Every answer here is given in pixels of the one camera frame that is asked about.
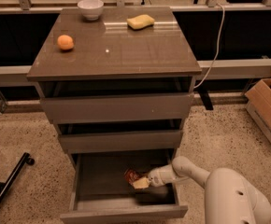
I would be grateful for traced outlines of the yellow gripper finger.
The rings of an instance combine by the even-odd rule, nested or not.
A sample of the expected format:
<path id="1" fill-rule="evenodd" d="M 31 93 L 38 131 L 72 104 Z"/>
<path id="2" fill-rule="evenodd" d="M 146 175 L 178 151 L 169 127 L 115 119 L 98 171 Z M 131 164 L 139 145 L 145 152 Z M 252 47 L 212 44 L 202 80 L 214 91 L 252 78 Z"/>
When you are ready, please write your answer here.
<path id="1" fill-rule="evenodd" d="M 143 176 L 139 179 L 137 179 L 134 183 L 133 183 L 133 187 L 135 189 L 146 189 L 150 186 L 150 181 L 147 177 Z"/>

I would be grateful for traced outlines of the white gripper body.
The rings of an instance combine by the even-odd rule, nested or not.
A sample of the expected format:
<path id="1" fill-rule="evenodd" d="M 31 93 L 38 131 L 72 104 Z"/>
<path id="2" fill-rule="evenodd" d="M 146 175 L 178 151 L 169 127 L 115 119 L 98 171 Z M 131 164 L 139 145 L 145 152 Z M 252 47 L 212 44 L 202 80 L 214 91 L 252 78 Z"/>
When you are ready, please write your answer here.
<path id="1" fill-rule="evenodd" d="M 148 173 L 148 180 L 152 187 L 161 187 L 173 183 L 176 179 L 177 174 L 171 164 L 152 169 Z"/>

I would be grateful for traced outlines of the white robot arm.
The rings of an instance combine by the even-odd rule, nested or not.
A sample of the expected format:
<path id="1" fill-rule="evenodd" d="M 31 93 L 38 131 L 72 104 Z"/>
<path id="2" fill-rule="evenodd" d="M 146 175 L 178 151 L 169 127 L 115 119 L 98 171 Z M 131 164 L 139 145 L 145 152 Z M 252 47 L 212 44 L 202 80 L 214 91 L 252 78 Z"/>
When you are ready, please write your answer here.
<path id="1" fill-rule="evenodd" d="M 127 171 L 124 175 L 134 189 L 161 187 L 189 177 L 204 189 L 206 224 L 269 224 L 271 219 L 268 199 L 232 169 L 217 168 L 209 172 L 178 156 L 147 174 Z"/>

